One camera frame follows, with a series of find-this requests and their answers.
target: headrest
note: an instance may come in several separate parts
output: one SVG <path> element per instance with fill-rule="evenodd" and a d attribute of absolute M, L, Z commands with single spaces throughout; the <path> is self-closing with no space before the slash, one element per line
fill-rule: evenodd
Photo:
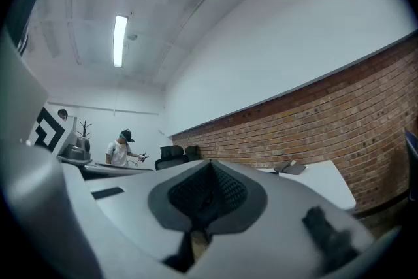
<path fill-rule="evenodd" d="M 162 146 L 161 149 L 161 159 L 178 157 L 184 154 L 184 150 L 181 146 Z"/>
<path fill-rule="evenodd" d="M 196 155 L 198 150 L 199 150 L 198 146 L 188 146 L 185 149 L 185 154 L 186 155 Z"/>

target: black office chair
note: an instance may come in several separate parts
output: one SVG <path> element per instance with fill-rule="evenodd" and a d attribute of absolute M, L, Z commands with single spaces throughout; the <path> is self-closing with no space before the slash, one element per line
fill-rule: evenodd
<path fill-rule="evenodd" d="M 418 200 L 418 138 L 410 131 L 405 130 L 406 149 L 410 161 L 410 194 L 409 201 Z"/>
<path fill-rule="evenodd" d="M 175 167 L 189 161 L 189 158 L 186 155 L 183 155 L 184 150 L 181 146 L 162 146 L 160 149 L 161 159 L 158 159 L 154 163 L 156 170 Z"/>

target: desk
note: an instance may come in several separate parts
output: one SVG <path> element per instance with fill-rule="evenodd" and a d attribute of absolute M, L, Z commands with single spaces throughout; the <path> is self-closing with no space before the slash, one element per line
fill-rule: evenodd
<path fill-rule="evenodd" d="M 274 169 L 257 170 L 270 173 L 275 172 Z M 308 186 L 343 210 L 350 210 L 355 207 L 354 196 L 332 161 L 309 164 L 297 176 L 286 173 L 280 173 L 279 175 Z"/>
<path fill-rule="evenodd" d="M 118 167 L 116 165 L 104 163 L 86 164 L 81 168 L 81 171 L 87 171 L 94 174 L 101 174 L 104 176 L 131 176 L 132 174 L 140 174 L 150 172 L 149 169 L 133 169 L 129 167 Z"/>

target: black and white logo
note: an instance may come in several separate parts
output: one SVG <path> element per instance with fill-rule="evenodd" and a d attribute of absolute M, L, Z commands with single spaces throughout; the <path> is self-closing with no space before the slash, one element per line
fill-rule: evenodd
<path fill-rule="evenodd" d="M 43 146 L 53 152 L 60 138 L 64 134 L 64 128 L 54 117 L 43 107 L 37 118 L 38 127 L 36 133 L 38 138 L 35 146 Z"/>

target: white wall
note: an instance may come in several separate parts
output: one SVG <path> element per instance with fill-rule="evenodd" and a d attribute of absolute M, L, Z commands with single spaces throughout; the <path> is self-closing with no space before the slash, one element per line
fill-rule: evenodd
<path fill-rule="evenodd" d="M 82 67 L 64 68 L 38 59 L 25 62 L 48 91 L 48 102 L 55 112 L 64 108 L 78 121 L 92 123 L 88 128 L 92 160 L 105 162 L 108 143 L 124 129 L 131 130 L 135 140 L 130 144 L 132 151 L 150 156 L 138 167 L 154 169 L 154 162 L 161 158 L 159 148 L 172 145 L 162 134 L 165 111 L 161 90 L 101 76 Z M 82 126 L 78 124 L 76 130 L 82 133 Z"/>
<path fill-rule="evenodd" d="M 405 0 L 245 0 L 167 85 L 167 133 L 301 87 L 417 28 Z"/>

